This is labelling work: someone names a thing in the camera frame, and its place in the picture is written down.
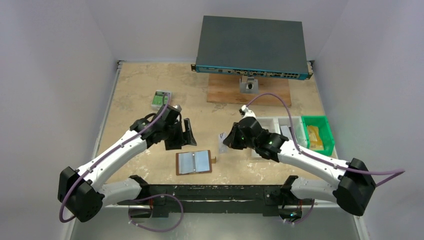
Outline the white VIP card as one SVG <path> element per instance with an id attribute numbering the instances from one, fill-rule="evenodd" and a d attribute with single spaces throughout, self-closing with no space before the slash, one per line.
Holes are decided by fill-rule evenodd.
<path id="1" fill-rule="evenodd" d="M 224 154 L 228 152 L 228 147 L 224 144 L 224 140 L 226 139 L 227 134 L 222 132 L 218 135 L 218 151 L 219 154 Z"/>

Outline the brown leather card holder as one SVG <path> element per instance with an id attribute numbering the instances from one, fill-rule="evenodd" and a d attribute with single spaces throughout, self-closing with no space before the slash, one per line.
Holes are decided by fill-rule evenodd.
<path id="1" fill-rule="evenodd" d="M 211 173 L 212 164 L 217 161 L 210 150 L 179 152 L 175 154 L 175 174 L 177 176 Z"/>

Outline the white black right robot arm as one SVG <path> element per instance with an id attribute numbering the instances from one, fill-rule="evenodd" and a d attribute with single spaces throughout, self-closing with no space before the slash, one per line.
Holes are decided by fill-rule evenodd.
<path id="1" fill-rule="evenodd" d="M 235 150 L 252 149 L 266 160 L 288 164 L 319 177 L 296 178 L 290 192 L 297 199 L 336 203 L 354 216 L 363 216 L 377 187 L 365 163 L 331 158 L 298 146 L 288 137 L 263 128 L 254 117 L 242 118 L 232 125 L 223 144 Z"/>

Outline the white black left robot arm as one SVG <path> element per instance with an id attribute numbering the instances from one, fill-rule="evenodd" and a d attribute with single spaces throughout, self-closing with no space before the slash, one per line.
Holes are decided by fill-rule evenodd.
<path id="1" fill-rule="evenodd" d="M 62 170 L 57 192 L 61 203 L 59 220 L 87 222 L 102 207 L 145 197 L 143 191 L 148 184 L 137 175 L 115 183 L 107 183 L 107 180 L 129 160 L 160 142 L 164 142 L 167 151 L 197 145 L 191 121 L 181 117 L 179 105 L 162 105 L 158 112 L 137 119 L 117 142 L 96 158 L 77 169 L 68 166 Z"/>

